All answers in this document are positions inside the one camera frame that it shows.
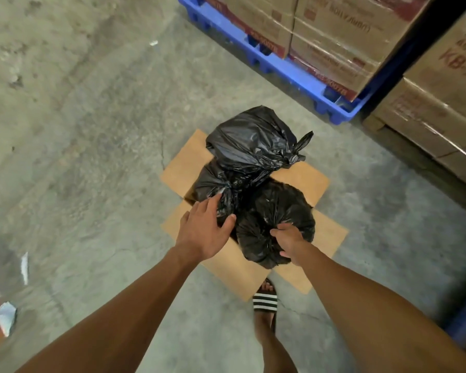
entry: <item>white paper scrap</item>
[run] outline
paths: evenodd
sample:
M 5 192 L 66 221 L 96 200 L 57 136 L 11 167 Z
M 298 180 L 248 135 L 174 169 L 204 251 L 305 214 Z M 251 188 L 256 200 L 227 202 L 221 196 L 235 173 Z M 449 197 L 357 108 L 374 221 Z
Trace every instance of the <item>white paper scrap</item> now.
M 29 283 L 29 263 L 28 263 L 29 253 L 26 252 L 21 258 L 21 274 L 24 281 L 24 285 Z
M 0 329 L 5 337 L 10 335 L 10 330 L 15 322 L 17 309 L 10 302 L 4 302 L 0 305 Z

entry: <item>hand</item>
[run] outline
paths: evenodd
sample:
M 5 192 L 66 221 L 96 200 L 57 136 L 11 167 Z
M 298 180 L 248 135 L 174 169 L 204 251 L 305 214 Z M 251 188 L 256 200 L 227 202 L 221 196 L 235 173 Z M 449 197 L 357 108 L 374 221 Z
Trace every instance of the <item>hand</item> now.
M 220 199 L 221 194 L 218 193 L 202 202 L 197 201 L 190 212 L 186 212 L 181 218 L 176 246 L 196 249 L 201 261 L 216 255 L 224 247 L 235 227 L 234 214 L 227 217 L 221 228 L 217 226 L 216 212 Z
M 289 257 L 293 264 L 300 266 L 295 258 L 295 249 L 299 242 L 305 242 L 301 232 L 292 224 L 278 224 L 278 229 L 271 229 L 270 233 L 276 238 L 284 251 L 280 251 L 282 257 Z

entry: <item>right hand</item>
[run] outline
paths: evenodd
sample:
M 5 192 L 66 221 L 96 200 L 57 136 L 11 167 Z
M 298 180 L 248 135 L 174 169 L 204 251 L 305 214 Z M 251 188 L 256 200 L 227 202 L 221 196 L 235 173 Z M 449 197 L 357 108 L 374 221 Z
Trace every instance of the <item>right hand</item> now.
M 289 257 L 293 264 L 300 266 L 297 262 L 295 249 L 300 242 L 304 242 L 301 232 L 292 224 L 278 224 L 278 229 L 271 229 L 270 233 L 276 238 L 280 247 L 284 251 L 280 251 L 282 257 Z

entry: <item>warehouse floor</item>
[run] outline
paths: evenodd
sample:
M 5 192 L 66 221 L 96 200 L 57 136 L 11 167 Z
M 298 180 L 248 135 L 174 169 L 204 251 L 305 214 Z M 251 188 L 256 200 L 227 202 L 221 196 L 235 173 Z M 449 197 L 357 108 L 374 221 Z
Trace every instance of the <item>warehouse floor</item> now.
M 315 133 L 304 154 L 331 180 L 317 208 L 350 229 L 336 261 L 445 315 L 466 281 L 466 211 L 358 123 L 319 120 L 307 99 L 188 22 L 176 0 L 32 1 L 0 0 L 0 299 L 19 309 L 0 373 L 165 254 L 172 240 L 160 224 L 180 199 L 159 174 L 196 128 L 259 104 L 298 137 Z M 272 279 L 277 332 L 299 371 L 352 371 L 314 291 Z M 251 304 L 199 267 L 139 371 L 262 371 Z

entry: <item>left hand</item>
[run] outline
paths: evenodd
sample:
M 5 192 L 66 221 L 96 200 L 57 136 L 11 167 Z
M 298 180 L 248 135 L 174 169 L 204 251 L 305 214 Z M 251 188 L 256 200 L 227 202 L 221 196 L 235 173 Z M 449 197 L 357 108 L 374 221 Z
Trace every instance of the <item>left hand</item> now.
M 217 226 L 218 193 L 202 202 L 196 202 L 190 212 L 181 218 L 176 245 L 197 249 L 201 261 L 212 258 L 221 250 L 235 227 L 236 216 L 228 216 L 222 227 Z

